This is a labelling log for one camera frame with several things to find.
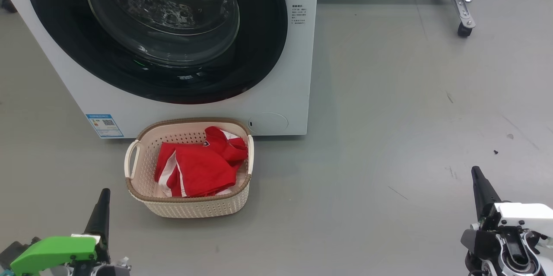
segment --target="basket handle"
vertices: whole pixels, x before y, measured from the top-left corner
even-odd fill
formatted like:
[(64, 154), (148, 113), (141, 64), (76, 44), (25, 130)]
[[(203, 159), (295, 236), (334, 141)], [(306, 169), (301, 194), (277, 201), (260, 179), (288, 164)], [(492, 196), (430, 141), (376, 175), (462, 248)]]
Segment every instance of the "basket handle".
[[(133, 165), (133, 172), (129, 172), (129, 166), (130, 166), (130, 155), (133, 153), (134, 148), (137, 149), (137, 153), (134, 156), (134, 165)], [(130, 178), (131, 180), (134, 178), (134, 172), (136, 171), (137, 164), (138, 164), (138, 153), (140, 152), (140, 140), (134, 140), (129, 148), (127, 149), (127, 153), (125, 154), (125, 178)]]
[(253, 137), (248, 135), (248, 175), (253, 171)]

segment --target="gray floor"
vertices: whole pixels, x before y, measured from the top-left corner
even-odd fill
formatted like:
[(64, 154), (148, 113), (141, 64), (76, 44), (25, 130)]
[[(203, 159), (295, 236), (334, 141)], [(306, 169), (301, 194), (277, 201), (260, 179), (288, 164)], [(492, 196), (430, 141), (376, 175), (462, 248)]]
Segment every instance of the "gray floor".
[(319, 2), (308, 135), (257, 140), (244, 209), (194, 221), (129, 195), (129, 142), (99, 140), (0, 15), (0, 245), (80, 233), (110, 187), (133, 276), (466, 275), (471, 166), (553, 206), (553, 0), (475, 0), (467, 40), (449, 0)]

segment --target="white stripe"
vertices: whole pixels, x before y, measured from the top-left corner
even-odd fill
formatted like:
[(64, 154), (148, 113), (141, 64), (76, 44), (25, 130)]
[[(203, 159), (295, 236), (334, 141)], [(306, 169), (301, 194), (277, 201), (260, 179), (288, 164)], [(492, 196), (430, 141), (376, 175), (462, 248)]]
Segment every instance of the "white stripe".
[(226, 132), (224, 130), (222, 130), (222, 132), (225, 134), (225, 136), (227, 137), (227, 140), (231, 140), (231, 139), (234, 139), (234, 138), (239, 138), (239, 136), (235, 135), (235, 134), (232, 134), (230, 132)]
[(178, 162), (176, 162), (176, 166), (178, 167), (178, 179), (180, 181), (180, 193), (182, 194), (182, 197), (186, 197), (186, 193), (184, 191), (184, 183), (182, 181), (182, 179), (184, 179), (182, 177), (182, 170), (180, 170), (180, 165), (178, 164)]
[(167, 163), (163, 168), (162, 175), (159, 177), (159, 185), (161, 186), (163, 193), (166, 194), (167, 197), (172, 197), (171, 189), (167, 186), (167, 181), (169, 177), (172, 175), (172, 172), (175, 170), (176, 165), (177, 165), (176, 151), (174, 151), (173, 154), (167, 160)]

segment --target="brown basket rim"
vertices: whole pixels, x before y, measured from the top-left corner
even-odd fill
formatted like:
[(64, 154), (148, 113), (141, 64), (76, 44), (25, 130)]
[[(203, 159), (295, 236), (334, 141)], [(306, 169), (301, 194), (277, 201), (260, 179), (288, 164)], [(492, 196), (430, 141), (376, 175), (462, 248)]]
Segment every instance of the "brown basket rim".
[[(179, 118), (179, 119), (172, 119), (169, 121), (157, 122), (155, 124), (152, 124), (146, 127), (146, 129), (144, 129), (137, 136), (137, 140), (141, 140), (142, 137), (144, 137), (144, 135), (147, 132), (149, 132), (150, 130), (153, 130), (154, 128), (165, 126), (165, 125), (186, 124), (186, 123), (231, 123), (231, 124), (240, 126), (247, 133), (248, 136), (251, 135), (251, 132), (249, 131), (249, 129), (246, 126), (244, 126), (241, 122), (235, 119), (224, 118), (224, 117), (195, 117), (195, 118)], [(246, 175), (244, 182), (238, 188), (237, 191), (234, 191), (232, 193), (228, 193), (225, 195), (215, 195), (213, 197), (147, 197), (145, 195), (138, 193), (138, 191), (134, 189), (132, 185), (132, 180), (130, 178), (125, 178), (125, 179), (127, 182), (127, 188), (129, 192), (134, 197), (142, 201), (146, 201), (149, 203), (201, 203), (206, 201), (223, 200), (223, 199), (229, 199), (231, 197), (235, 197), (236, 195), (240, 194), (249, 184), (249, 181), (251, 180), (251, 175), (250, 174)]]

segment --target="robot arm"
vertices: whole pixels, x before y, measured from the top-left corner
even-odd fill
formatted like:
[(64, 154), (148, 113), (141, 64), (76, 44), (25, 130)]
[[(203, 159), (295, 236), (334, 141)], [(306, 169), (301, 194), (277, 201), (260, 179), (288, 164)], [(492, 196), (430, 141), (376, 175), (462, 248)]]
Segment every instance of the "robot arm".
[(109, 189), (103, 189), (83, 234), (34, 238), (30, 246), (14, 242), (0, 253), (3, 275), (40, 276), (49, 268), (54, 276), (130, 275), (127, 260), (111, 264)]
[(477, 166), (472, 179), (478, 223), (461, 237), (470, 273), (553, 276), (553, 263), (535, 248), (553, 244), (548, 237), (553, 235), (553, 209), (541, 203), (502, 202)]

